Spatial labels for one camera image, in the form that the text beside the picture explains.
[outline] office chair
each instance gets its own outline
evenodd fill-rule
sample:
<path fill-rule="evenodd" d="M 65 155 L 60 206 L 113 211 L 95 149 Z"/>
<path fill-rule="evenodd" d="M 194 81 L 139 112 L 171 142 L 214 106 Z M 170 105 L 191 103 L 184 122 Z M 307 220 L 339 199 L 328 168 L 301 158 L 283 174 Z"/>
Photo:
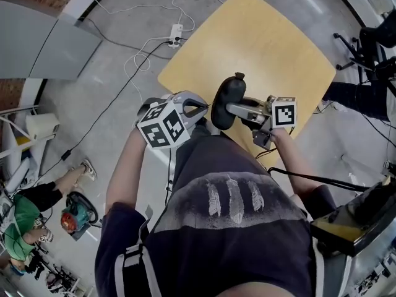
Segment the office chair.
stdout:
<path fill-rule="evenodd" d="M 393 10 L 377 28 L 362 28 L 359 39 L 352 38 L 352 42 L 356 43 L 356 48 L 350 45 L 340 34 L 334 33 L 333 36 L 341 39 L 353 55 L 353 57 L 350 57 L 351 61 L 348 64 L 344 66 L 336 65 L 336 70 L 342 71 L 356 64 L 359 72 L 359 83 L 363 82 L 363 69 L 369 81 L 377 80 L 374 68 L 379 62 L 386 60 L 383 47 L 393 48 L 396 45 L 396 10 Z"/>

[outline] feather print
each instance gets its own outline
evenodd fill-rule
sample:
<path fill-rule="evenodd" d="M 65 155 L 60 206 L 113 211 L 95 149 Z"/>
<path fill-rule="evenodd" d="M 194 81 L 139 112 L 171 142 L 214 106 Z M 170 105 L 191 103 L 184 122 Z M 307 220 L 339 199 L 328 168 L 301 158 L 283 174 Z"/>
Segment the feather print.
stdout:
<path fill-rule="evenodd" d="M 239 189 L 238 182 L 230 177 L 226 183 L 228 192 L 230 193 L 230 218 L 235 223 L 240 224 L 244 213 L 241 190 Z"/>
<path fill-rule="evenodd" d="M 259 209 L 264 209 L 264 199 L 261 196 L 260 189 L 256 183 L 252 181 L 247 182 L 250 191 L 252 192 L 252 201 L 254 211 L 259 211 Z"/>
<path fill-rule="evenodd" d="M 220 216 L 222 211 L 222 205 L 220 204 L 220 198 L 218 196 L 218 191 L 215 185 L 208 181 L 207 185 L 209 193 L 209 215 L 214 215 L 217 213 Z"/>

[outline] concrete floor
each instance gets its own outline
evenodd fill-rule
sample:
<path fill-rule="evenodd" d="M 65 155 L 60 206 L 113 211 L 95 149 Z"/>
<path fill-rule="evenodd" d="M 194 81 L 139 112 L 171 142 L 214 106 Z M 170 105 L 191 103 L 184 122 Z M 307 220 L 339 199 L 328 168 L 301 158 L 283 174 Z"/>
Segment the concrete floor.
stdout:
<path fill-rule="evenodd" d="M 338 40 L 333 39 L 332 34 L 338 32 L 351 38 L 358 35 L 360 27 L 341 0 L 265 1 L 300 28 L 332 64 L 347 61 L 347 50 Z M 176 2 L 193 17 L 197 27 L 220 5 L 216 0 Z M 102 0 L 101 3 L 109 11 L 137 4 L 171 6 L 171 0 Z M 177 23 L 178 17 L 178 11 L 158 7 L 139 8 L 109 15 L 97 6 L 89 15 L 108 38 L 139 48 L 148 38 L 167 36 L 171 25 Z M 186 28 L 191 25 L 185 17 L 182 24 Z M 157 45 L 157 41 L 151 41 L 147 49 L 152 50 Z M 134 53 L 131 49 L 104 41 L 78 80 L 51 80 L 47 83 L 40 104 L 45 111 L 52 111 L 58 115 L 61 127 L 56 138 L 49 144 L 43 171 L 80 140 L 100 112 L 114 98 L 127 80 L 123 71 L 124 62 Z M 174 51 L 163 46 L 157 54 L 172 57 Z M 167 60 L 152 57 L 151 68 L 136 75 L 134 81 L 140 87 L 143 99 L 166 93 L 166 89 L 157 81 L 157 75 L 166 64 Z M 127 70 L 135 70 L 133 61 L 129 63 Z M 351 68 L 338 72 L 335 80 L 358 82 L 357 70 Z M 81 186 L 84 194 L 97 206 L 100 215 L 103 215 L 106 188 L 139 106 L 139 94 L 130 84 L 97 122 L 87 138 L 73 151 L 72 156 L 54 168 L 43 181 L 51 181 L 61 176 L 69 166 L 76 166 L 83 157 L 89 157 L 98 173 L 98 180 L 94 183 L 82 181 Z M 379 121 L 373 123 L 380 131 L 388 134 L 388 127 Z M 296 141 L 318 175 L 351 181 L 351 173 L 356 176 L 359 184 L 370 185 L 378 181 L 380 176 L 376 175 L 375 171 L 380 172 L 387 158 L 386 141 L 354 111 L 345 113 L 328 107 L 323 114 L 314 114 Z M 389 147 L 389 157 L 393 154 L 392 149 L 393 147 Z M 341 160 L 345 153 L 372 168 L 373 174 L 367 174 L 355 165 L 346 164 Z M 166 171 L 166 165 L 161 160 L 153 153 L 146 152 L 137 204 L 137 209 L 141 212 L 150 204 L 155 217 L 161 214 L 165 201 Z M 276 173 L 274 177 L 286 192 L 291 192 L 286 177 L 278 176 Z M 338 204 L 344 204 L 353 197 L 348 191 L 337 188 L 332 188 L 332 191 Z M 59 225 L 60 211 L 64 207 L 65 203 L 62 200 L 55 206 L 53 217 L 48 223 L 55 235 L 54 242 L 48 248 L 55 260 L 81 276 L 85 285 L 93 285 L 93 265 L 100 230 L 91 228 L 90 234 L 85 234 L 75 242 Z M 19 286 L 25 296 L 46 296 L 42 284 L 35 283 L 32 276 L 24 276 Z"/>

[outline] power strip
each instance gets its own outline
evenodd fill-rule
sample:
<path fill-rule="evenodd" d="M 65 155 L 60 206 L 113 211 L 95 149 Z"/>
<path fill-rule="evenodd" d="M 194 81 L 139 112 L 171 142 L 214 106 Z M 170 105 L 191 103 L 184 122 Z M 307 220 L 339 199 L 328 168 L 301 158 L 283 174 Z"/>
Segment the power strip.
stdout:
<path fill-rule="evenodd" d="M 171 41 L 172 44 L 168 44 L 168 46 L 170 48 L 178 48 L 178 47 L 180 47 L 180 38 L 181 38 L 182 32 L 183 32 L 183 25 L 182 24 L 173 24 L 172 25 L 171 35 L 169 36 L 169 41 Z"/>

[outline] black shorts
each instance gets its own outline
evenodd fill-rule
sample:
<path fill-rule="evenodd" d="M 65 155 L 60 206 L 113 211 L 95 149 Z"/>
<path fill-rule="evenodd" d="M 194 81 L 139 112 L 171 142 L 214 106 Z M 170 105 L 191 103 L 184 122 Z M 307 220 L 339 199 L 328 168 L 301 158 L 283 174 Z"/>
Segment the black shorts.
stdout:
<path fill-rule="evenodd" d="M 40 212 L 47 211 L 63 197 L 59 190 L 54 190 L 55 182 L 38 185 L 33 188 L 24 189 L 18 195 L 24 196 L 33 202 Z"/>

